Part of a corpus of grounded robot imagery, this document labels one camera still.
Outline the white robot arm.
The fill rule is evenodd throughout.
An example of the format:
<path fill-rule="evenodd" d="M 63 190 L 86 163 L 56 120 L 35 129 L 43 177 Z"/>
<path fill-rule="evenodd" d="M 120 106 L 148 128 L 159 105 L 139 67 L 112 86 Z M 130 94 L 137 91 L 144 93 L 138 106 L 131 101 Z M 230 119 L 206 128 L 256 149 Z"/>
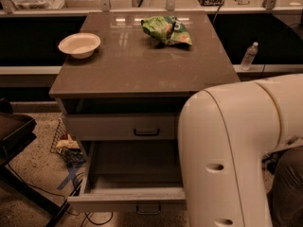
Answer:
<path fill-rule="evenodd" d="M 272 227 L 261 160 L 303 145 L 303 75 L 204 89 L 183 107 L 178 149 L 191 227 Z"/>

